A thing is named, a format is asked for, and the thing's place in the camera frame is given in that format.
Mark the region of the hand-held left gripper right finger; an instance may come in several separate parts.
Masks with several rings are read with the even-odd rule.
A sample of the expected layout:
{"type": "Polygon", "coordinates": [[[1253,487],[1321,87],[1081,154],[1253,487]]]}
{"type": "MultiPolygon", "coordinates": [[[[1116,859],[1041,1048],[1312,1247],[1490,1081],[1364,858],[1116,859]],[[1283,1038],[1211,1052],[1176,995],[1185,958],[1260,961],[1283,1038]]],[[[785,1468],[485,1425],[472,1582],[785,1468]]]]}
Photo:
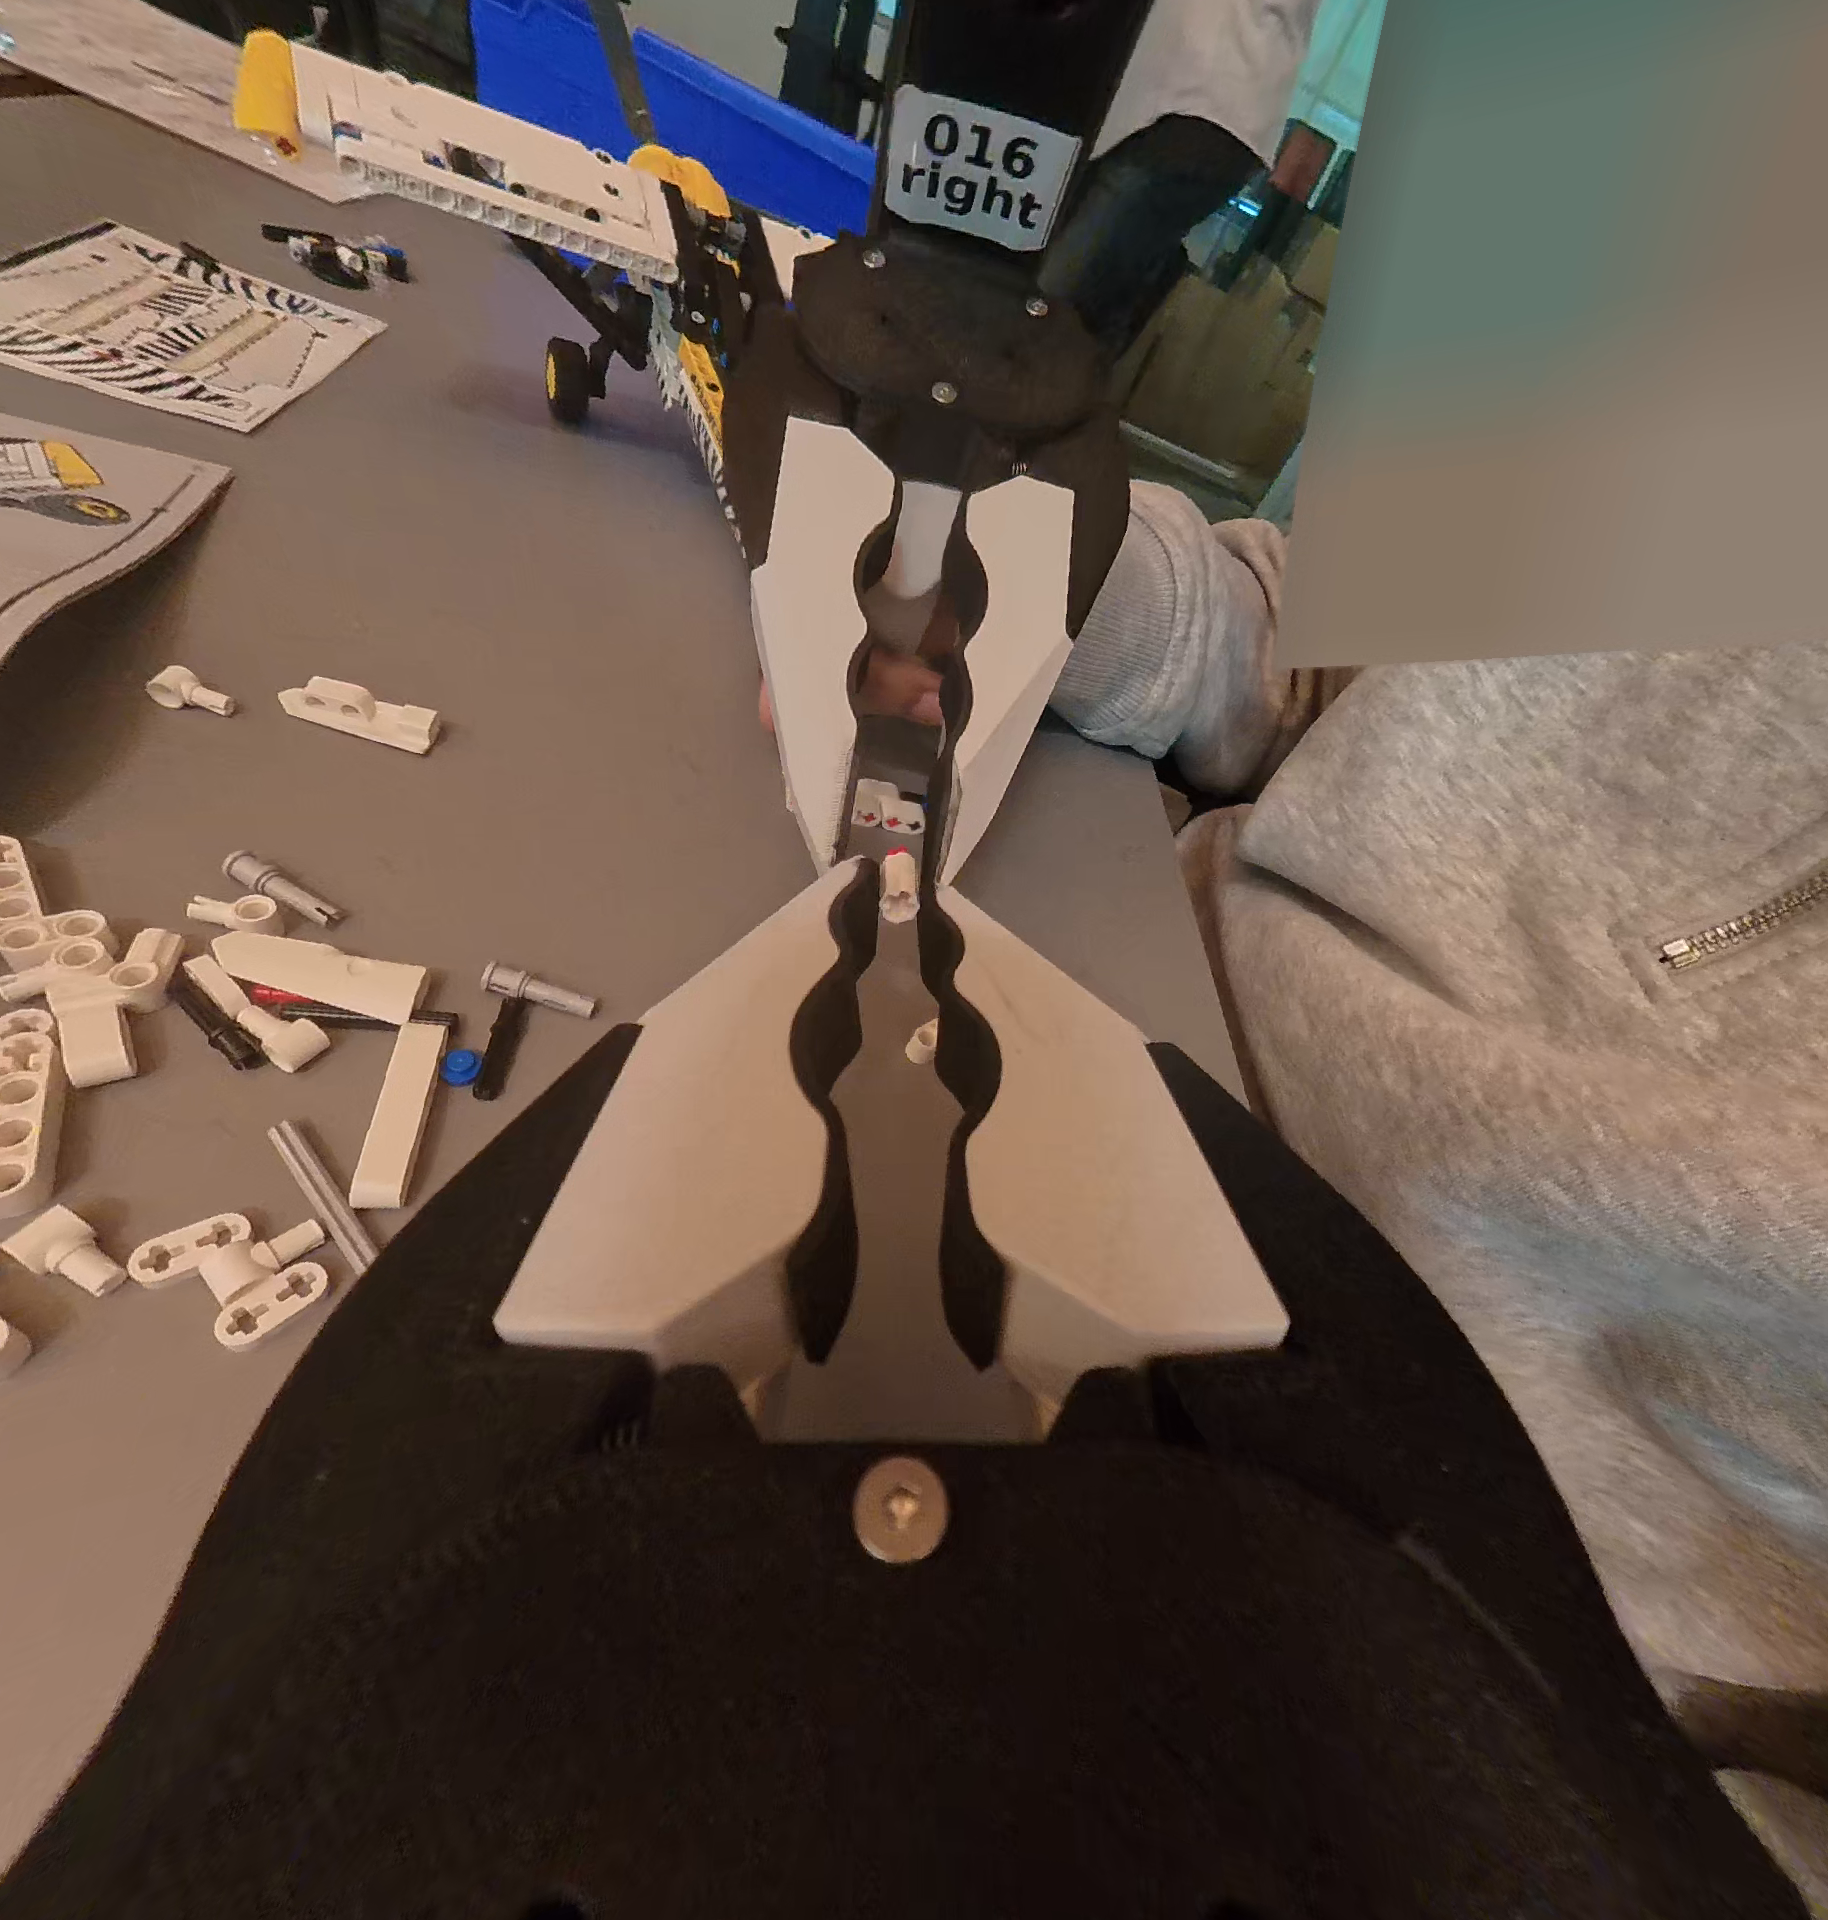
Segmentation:
{"type": "Polygon", "coordinates": [[[1281,1349],[1288,1308],[1154,1045],[950,885],[918,950],[956,1104],[934,1261],[971,1368],[1046,1432],[1094,1370],[1281,1349]]]}

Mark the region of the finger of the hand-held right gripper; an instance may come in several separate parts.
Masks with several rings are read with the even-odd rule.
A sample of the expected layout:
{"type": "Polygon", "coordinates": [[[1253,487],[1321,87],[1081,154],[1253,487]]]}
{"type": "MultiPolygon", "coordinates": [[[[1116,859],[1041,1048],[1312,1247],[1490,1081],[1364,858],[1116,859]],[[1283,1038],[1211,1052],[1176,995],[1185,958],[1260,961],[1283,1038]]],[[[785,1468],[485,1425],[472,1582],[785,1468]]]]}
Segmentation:
{"type": "Polygon", "coordinates": [[[867,638],[853,567],[891,521],[896,491],[841,427],[785,419],[752,624],[785,802],[817,872],[837,863],[852,821],[852,662],[867,638]]]}
{"type": "Polygon", "coordinates": [[[949,724],[949,798],[934,882],[956,882],[991,827],[1043,702],[1073,653],[1073,491],[1008,477],[967,503],[967,544],[985,575],[985,613],[956,653],[967,715],[949,724]]]}

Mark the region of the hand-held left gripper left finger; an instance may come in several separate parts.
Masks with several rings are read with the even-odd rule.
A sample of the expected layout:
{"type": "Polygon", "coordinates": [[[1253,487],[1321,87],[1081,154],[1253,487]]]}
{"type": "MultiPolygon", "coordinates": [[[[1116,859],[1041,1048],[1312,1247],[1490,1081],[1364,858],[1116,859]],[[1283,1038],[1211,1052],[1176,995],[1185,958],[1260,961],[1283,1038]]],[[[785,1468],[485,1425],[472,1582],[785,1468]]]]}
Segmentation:
{"type": "Polygon", "coordinates": [[[534,1350],[724,1373],[761,1438],[853,1295],[834,1106],[862,1049],[879,866],[845,858],[643,1012],[493,1332],[534,1350]]]}

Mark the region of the pile of lego pieces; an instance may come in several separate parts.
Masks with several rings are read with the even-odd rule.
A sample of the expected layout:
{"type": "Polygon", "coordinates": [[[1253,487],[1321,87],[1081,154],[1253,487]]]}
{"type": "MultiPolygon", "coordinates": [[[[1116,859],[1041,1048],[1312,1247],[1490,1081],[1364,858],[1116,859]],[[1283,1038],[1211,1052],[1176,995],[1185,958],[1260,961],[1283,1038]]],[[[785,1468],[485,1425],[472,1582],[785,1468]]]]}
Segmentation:
{"type": "Polygon", "coordinates": [[[351,1276],[373,1263],[362,1218],[403,1208],[434,1093],[497,1096],[524,1012],[590,1018],[598,1000],[493,962],[480,973],[493,1024],[485,1048],[466,1049],[452,1045],[452,1018],[428,1003],[424,968],[285,933],[293,914],[336,926],[337,908],[327,899],[256,850],[225,855],[222,877],[229,899],[184,908],[210,933],[206,950],[165,926],[144,926],[115,948],[103,914],[45,908],[25,844],[0,834],[0,1226],[9,1226],[0,1261],[88,1300],[199,1280],[214,1301],[214,1341],[243,1354],[327,1305],[327,1249],[351,1276]],[[327,1172],[294,1121],[273,1125],[271,1142],[308,1205],[294,1226],[268,1235],[243,1213],[208,1213],[115,1257],[96,1226],[57,1198],[69,1096],[137,1079],[133,1018],[160,1008],[176,1008],[239,1072],[315,1068],[336,1031],[390,1041],[349,1184],[327,1172]]]}

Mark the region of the person's right forearm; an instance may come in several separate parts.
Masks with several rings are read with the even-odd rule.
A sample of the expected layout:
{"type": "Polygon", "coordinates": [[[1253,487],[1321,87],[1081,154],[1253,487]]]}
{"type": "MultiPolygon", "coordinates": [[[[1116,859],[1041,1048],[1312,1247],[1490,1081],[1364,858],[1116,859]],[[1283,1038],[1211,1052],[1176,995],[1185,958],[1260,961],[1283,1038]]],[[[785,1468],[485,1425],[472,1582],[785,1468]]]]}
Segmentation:
{"type": "Polygon", "coordinates": [[[1288,710],[1273,664],[1288,535],[1209,521],[1159,480],[1128,484],[1128,524],[1046,709],[1098,746],[1171,760],[1207,798],[1261,771],[1288,710]]]}

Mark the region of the white two-hole lego panel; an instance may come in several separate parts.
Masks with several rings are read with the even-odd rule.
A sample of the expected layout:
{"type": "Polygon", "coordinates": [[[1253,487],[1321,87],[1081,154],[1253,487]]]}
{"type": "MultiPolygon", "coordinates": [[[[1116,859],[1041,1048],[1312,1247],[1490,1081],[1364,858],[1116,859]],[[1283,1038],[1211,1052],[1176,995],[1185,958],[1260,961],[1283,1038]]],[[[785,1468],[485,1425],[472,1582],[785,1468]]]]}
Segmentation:
{"type": "Polygon", "coordinates": [[[441,715],[411,702],[384,702],[362,682],[308,678],[277,692],[278,709],[329,732],[424,755],[441,737],[441,715]]]}

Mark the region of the yellow white lego airplane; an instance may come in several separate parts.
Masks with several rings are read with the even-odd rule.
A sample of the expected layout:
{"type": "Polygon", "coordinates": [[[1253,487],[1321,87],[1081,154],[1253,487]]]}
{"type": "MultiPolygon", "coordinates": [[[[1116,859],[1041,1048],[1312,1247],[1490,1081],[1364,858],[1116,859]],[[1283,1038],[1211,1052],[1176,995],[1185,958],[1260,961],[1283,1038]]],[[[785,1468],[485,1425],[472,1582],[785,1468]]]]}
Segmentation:
{"type": "Polygon", "coordinates": [[[375,194],[493,227],[580,318],[545,347],[557,422],[583,427],[613,359],[650,369],[686,419],[742,560],[763,556],[728,468],[728,388],[754,318],[831,245],[730,199],[657,143],[628,160],[398,71],[258,28],[239,46],[232,124],[285,160],[329,158],[375,194]]]}

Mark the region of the lego instruction booklet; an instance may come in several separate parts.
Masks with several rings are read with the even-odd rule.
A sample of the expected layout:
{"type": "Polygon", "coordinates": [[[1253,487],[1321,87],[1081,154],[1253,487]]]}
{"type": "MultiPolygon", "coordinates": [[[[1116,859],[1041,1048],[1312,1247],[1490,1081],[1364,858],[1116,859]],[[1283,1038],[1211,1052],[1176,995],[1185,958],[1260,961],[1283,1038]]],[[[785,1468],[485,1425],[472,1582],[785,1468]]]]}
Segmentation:
{"type": "Polygon", "coordinates": [[[0,414],[0,668],[49,615],[148,561],[229,467],[0,414]]]}

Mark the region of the blue plastic bin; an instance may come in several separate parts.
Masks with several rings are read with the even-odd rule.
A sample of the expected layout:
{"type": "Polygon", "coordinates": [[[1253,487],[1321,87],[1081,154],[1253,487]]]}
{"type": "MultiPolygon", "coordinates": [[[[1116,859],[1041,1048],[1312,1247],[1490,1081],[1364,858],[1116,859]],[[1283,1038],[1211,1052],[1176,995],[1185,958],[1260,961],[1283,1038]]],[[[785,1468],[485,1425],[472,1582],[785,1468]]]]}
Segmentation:
{"type": "MultiPolygon", "coordinates": [[[[470,2],[476,96],[628,158],[637,146],[583,2],[470,2]]],[[[862,234],[876,154],[803,109],[637,28],[635,56],[661,146],[708,164],[745,205],[814,234],[862,234]]]]}

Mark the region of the stack of cardboard boxes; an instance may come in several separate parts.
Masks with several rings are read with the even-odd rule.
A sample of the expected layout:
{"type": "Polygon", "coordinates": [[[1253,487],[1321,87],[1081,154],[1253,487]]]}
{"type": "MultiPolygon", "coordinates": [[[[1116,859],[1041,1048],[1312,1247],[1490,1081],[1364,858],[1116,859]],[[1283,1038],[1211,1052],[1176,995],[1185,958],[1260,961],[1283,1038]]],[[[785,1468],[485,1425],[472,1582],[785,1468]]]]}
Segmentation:
{"type": "Polygon", "coordinates": [[[1266,257],[1229,289],[1182,276],[1119,363],[1134,477],[1209,518],[1261,505],[1305,433],[1324,307],[1266,257]]]}

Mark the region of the small black and blue assembly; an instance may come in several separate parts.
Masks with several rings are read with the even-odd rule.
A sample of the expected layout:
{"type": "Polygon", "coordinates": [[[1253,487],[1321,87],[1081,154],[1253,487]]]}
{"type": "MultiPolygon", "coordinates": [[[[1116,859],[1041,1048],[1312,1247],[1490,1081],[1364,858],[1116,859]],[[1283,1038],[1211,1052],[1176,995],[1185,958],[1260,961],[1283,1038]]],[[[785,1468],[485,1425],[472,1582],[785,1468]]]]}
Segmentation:
{"type": "Polygon", "coordinates": [[[281,248],[308,276],[342,289],[373,293],[390,284],[414,284],[402,248],[378,235],[342,239],[316,227],[262,225],[268,242],[281,248]]]}

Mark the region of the zebra striped sticker sheet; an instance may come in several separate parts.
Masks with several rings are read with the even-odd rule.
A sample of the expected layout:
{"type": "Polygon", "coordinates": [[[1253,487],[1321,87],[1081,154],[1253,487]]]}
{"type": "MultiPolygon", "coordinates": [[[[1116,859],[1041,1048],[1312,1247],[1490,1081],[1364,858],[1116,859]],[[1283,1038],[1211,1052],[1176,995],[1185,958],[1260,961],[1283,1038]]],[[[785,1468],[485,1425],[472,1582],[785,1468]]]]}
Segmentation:
{"type": "Polygon", "coordinates": [[[0,257],[0,363],[237,436],[384,323],[99,219],[0,257]]]}

